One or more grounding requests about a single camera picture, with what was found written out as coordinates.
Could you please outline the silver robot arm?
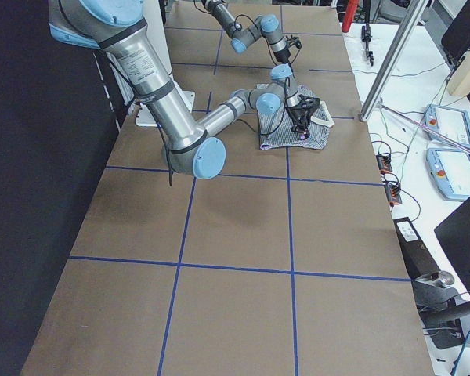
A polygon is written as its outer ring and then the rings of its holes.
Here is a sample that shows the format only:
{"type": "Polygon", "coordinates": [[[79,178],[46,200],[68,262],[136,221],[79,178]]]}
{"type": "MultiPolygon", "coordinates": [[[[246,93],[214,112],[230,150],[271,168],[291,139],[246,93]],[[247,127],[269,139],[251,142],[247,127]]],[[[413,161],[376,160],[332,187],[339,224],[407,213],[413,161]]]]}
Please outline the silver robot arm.
{"type": "Polygon", "coordinates": [[[291,53],[287,39],[280,28],[280,21],[275,15],[258,16],[250,21],[249,26],[243,27],[238,19],[230,13],[223,1],[202,1],[202,5],[219,22],[231,39],[235,53],[245,52],[260,38],[264,38],[278,63],[290,63],[291,53]]]}
{"type": "Polygon", "coordinates": [[[49,27],[59,42],[100,49],[117,59],[137,100],[148,107],[161,128],[170,173],[211,179],[221,172],[226,159],[226,148],[217,134],[247,109],[264,115],[283,109],[291,119],[291,130],[304,140],[310,136],[310,118],[320,101],[299,94],[289,48],[299,47],[301,42],[284,36],[273,14],[258,16],[244,28],[223,2],[205,1],[203,7],[230,37],[235,52],[243,53],[264,38],[278,65],[272,69],[267,87],[237,90],[200,120],[193,118],[146,35],[143,2],[51,1],[49,27]]]}

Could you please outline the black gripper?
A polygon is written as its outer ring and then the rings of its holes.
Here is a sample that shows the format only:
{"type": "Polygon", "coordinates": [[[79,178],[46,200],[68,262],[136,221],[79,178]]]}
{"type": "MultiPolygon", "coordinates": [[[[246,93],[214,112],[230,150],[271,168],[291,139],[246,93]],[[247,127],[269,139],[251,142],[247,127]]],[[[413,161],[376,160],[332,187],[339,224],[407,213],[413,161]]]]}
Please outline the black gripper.
{"type": "Polygon", "coordinates": [[[285,104],[286,111],[291,118],[303,118],[306,115],[306,111],[309,109],[309,97],[297,93],[287,99],[285,104]]]}
{"type": "Polygon", "coordinates": [[[278,63],[290,63],[290,52],[288,48],[274,51],[273,55],[278,63]]]}

